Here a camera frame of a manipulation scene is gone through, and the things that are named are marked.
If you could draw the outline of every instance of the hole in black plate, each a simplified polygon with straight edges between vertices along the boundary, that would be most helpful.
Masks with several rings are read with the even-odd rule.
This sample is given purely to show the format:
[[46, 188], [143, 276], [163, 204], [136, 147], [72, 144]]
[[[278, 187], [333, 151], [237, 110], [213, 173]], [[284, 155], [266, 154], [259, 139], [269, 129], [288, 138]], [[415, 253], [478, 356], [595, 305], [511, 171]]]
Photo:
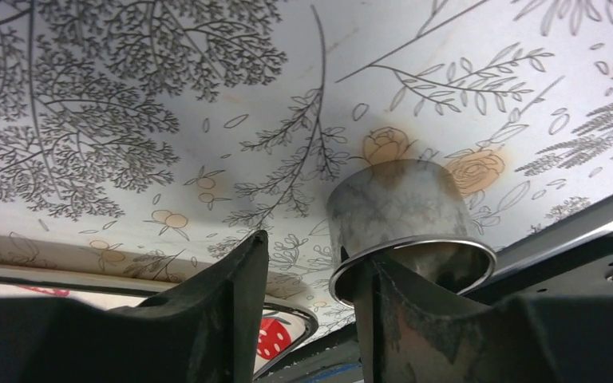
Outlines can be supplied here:
[[139, 307], [156, 307], [162, 306], [168, 303], [168, 299], [166, 297], [154, 296], [151, 298], [147, 298], [144, 302], [140, 303]]

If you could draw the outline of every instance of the rose illustration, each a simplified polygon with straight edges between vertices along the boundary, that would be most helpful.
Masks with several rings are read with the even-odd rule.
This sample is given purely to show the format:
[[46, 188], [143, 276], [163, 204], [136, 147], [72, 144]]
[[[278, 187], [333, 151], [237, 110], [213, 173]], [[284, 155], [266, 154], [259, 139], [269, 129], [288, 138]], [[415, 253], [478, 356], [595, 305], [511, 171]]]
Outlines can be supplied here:
[[504, 161], [492, 150], [472, 152], [445, 166], [462, 196], [467, 197], [492, 185], [504, 171]]
[[372, 165], [400, 160], [414, 142], [405, 132], [390, 126], [373, 130], [363, 140], [363, 158]]

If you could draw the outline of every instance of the silver cup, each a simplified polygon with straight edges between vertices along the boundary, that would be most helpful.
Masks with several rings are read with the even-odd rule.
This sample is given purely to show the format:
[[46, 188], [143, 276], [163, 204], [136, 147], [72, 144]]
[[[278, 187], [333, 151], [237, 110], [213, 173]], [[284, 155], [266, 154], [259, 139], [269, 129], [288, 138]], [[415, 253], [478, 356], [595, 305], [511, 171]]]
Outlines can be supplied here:
[[492, 275], [495, 251], [475, 240], [469, 210], [440, 165], [394, 160], [342, 181], [326, 205], [335, 271], [330, 294], [350, 302], [352, 269], [385, 253], [431, 282], [463, 294]]

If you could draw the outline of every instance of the floral pattern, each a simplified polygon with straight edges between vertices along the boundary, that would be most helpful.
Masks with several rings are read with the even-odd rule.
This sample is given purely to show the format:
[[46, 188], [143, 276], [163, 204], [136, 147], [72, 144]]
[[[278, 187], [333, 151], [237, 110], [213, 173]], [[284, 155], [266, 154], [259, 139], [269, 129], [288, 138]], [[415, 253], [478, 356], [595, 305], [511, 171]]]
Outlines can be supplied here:
[[327, 197], [398, 159], [497, 247], [612, 195], [613, 1], [0, 0], [0, 263], [179, 282], [265, 229], [321, 336]]

